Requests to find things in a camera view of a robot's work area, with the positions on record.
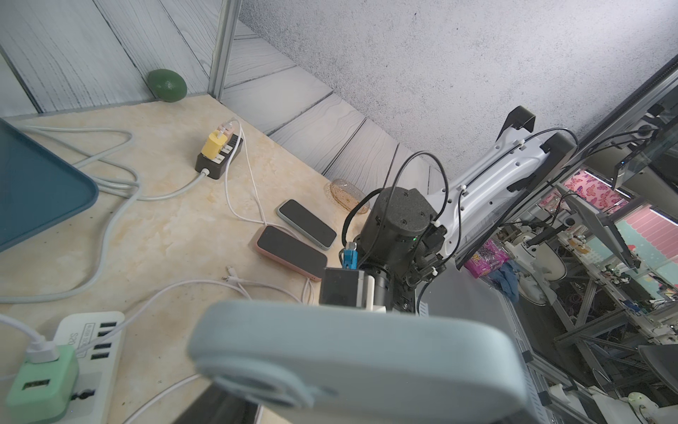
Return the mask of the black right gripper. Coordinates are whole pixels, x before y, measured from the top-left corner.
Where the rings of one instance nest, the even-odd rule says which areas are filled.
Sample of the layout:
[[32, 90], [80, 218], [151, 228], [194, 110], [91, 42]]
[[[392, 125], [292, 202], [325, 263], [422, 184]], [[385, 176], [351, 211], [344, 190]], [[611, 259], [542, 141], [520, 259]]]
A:
[[388, 312], [418, 313], [418, 287], [433, 282], [444, 270], [442, 261], [424, 268], [418, 268], [416, 263], [407, 268], [402, 263], [397, 266], [371, 263], [370, 276], [375, 281], [374, 305], [386, 307]]

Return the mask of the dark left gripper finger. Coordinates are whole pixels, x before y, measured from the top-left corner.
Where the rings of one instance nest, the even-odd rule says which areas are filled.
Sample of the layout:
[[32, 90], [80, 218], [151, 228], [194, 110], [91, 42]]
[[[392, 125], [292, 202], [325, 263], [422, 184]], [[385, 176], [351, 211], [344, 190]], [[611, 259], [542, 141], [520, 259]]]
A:
[[210, 385], [174, 424], [254, 424], [257, 405]]

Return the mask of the white black-screen phone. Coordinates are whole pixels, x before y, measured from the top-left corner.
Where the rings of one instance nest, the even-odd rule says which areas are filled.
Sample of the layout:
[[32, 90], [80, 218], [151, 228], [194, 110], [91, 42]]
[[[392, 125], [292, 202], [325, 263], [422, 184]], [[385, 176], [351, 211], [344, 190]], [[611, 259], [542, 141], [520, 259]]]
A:
[[514, 341], [484, 323], [229, 300], [187, 346], [196, 371], [293, 423], [523, 422]]

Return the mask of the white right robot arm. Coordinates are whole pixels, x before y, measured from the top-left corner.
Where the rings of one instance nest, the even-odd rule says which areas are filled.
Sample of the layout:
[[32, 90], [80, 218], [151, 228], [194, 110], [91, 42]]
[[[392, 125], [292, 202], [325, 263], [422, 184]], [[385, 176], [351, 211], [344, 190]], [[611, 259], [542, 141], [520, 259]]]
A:
[[566, 128], [535, 131], [535, 116], [518, 106], [506, 117], [492, 148], [459, 178], [424, 195], [396, 181], [367, 194], [347, 215], [342, 233], [365, 205], [372, 206], [355, 237], [358, 270], [374, 279], [376, 307], [418, 313], [416, 290], [446, 268], [461, 268], [501, 224], [554, 178], [579, 150]]

